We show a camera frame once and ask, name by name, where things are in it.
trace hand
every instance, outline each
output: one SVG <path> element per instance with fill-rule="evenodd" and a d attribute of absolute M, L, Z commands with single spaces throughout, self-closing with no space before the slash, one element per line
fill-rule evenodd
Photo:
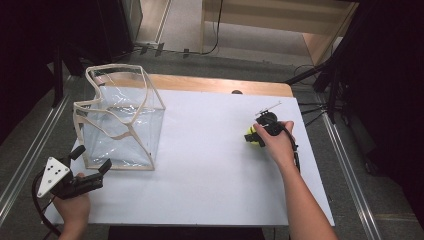
<path fill-rule="evenodd" d="M 279 123 L 283 125 L 290 134 L 292 134 L 294 122 L 288 121 Z M 287 167 L 295 166 L 293 148 L 287 133 L 282 131 L 277 136 L 271 136 L 261 125 L 255 123 L 253 124 L 253 127 L 265 142 L 271 157 L 280 168 L 285 169 Z"/>
<path fill-rule="evenodd" d="M 84 174 L 79 173 L 78 176 L 84 177 Z M 64 230 L 59 239 L 81 239 L 90 214 L 88 193 L 66 200 L 55 197 L 53 204 L 64 221 Z"/>

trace transparent plastic box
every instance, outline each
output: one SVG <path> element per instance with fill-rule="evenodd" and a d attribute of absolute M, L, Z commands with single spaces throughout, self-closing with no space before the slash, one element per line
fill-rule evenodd
<path fill-rule="evenodd" d="M 74 102 L 73 120 L 86 168 L 154 170 L 165 105 L 141 66 L 89 67 L 94 99 Z"/>

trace gray floor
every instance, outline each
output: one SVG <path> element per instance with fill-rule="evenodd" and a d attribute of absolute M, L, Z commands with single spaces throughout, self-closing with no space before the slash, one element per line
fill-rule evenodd
<path fill-rule="evenodd" d="M 167 19 L 167 25 L 165 25 L 162 41 L 166 43 L 165 46 L 172 50 L 178 50 L 173 49 L 174 46 L 175 48 L 180 46 L 182 48 L 189 47 L 190 49 L 193 46 L 194 49 L 194 45 L 190 45 L 190 41 L 195 42 L 195 40 L 188 40 L 182 37 L 177 37 L 173 40 L 171 37 L 167 37 L 167 34 L 168 36 L 173 35 L 167 32 L 167 28 L 176 28 L 170 25 L 170 23 L 175 22 L 171 21 L 171 14 L 176 14 L 173 9 L 182 8 L 176 4 L 177 2 L 180 1 L 173 1 L 171 5 L 170 16 Z M 188 4 L 190 1 L 181 2 L 181 4 Z M 239 32 L 249 32 L 249 29 L 240 29 Z M 254 38 L 254 33 L 247 34 L 247 39 Z M 297 66 L 310 64 L 310 59 L 305 58 L 306 46 L 299 36 L 300 34 L 298 33 L 287 33 L 286 37 L 293 42 L 293 45 L 290 47 L 290 51 L 286 47 L 279 46 L 282 56 L 278 61 L 275 60 L 278 57 L 268 54 L 268 50 L 261 48 L 263 46 L 251 45 L 252 42 L 273 42 L 274 39 L 245 42 L 241 39 L 230 41 L 231 36 L 223 36 L 220 38 L 224 39 L 222 41 L 223 45 L 220 47 L 220 53 L 223 55 L 218 55 L 218 57 L 190 56 L 187 59 L 183 59 L 181 55 L 172 53 L 162 53 L 162 56 L 154 57 L 154 52 L 149 51 L 145 55 L 135 53 L 122 59 L 121 62 L 140 64 L 148 73 L 283 82 L 293 76 Z M 227 48 L 234 48 L 228 51 L 231 54 L 226 55 Z M 242 54 L 243 49 L 254 49 L 254 51 L 252 50 L 253 52 L 263 51 L 263 54 Z M 306 69 L 307 67 L 303 67 L 297 73 Z M 311 77 L 303 81 L 303 84 L 299 83 L 292 86 L 298 102 L 316 102 L 316 94 L 312 91 L 311 86 L 308 85 L 313 81 L 314 79 Z M 60 157 L 71 150 L 76 139 L 71 117 L 71 103 L 81 100 L 86 86 L 85 80 L 78 77 L 73 77 L 67 82 L 66 93 L 69 96 L 69 100 L 65 104 L 64 111 L 40 154 L 34 156 L 34 167 L 30 171 L 28 180 L 24 182 L 22 190 L 0 228 L 1 239 L 42 239 L 47 233 L 47 229 L 40 224 L 31 201 L 31 181 L 35 174 L 41 170 L 47 157 Z M 50 92 L 0 146 L 0 164 L 2 164 L 0 168 L 0 193 L 5 191 L 6 186 L 11 181 L 23 159 L 24 162 L 22 164 L 28 165 L 28 157 L 25 158 L 25 154 L 51 110 L 51 102 L 52 93 Z M 301 106 L 301 110 L 310 108 L 313 107 Z M 304 122 L 313 119 L 317 114 L 315 112 L 304 115 Z M 351 132 L 342 124 L 339 117 L 336 120 L 336 127 L 343 140 L 356 177 L 375 216 L 382 239 L 424 239 L 423 230 L 413 216 L 400 187 L 386 177 L 374 177 L 366 172 L 363 156 Z M 341 239 L 367 239 L 323 118 L 320 117 L 308 126 L 307 131 L 336 222 L 335 230 L 337 234 Z M 86 239 L 106 239 L 107 229 L 108 226 L 91 225 Z M 288 239 L 288 228 L 264 228 L 264 235 L 267 239 L 274 239 L 274 234 L 275 239 Z"/>

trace white paper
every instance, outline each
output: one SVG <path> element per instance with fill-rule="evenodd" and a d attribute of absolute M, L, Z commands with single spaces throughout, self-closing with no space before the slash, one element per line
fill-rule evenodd
<path fill-rule="evenodd" d="M 271 109 L 295 122 L 301 174 L 334 221 L 295 98 L 159 90 L 165 111 L 155 171 L 114 171 L 90 192 L 90 223 L 136 225 L 288 225 L 281 175 L 265 148 L 245 142 L 255 114 Z M 74 174 L 82 159 L 71 164 Z M 46 216 L 62 222 L 54 207 Z"/>

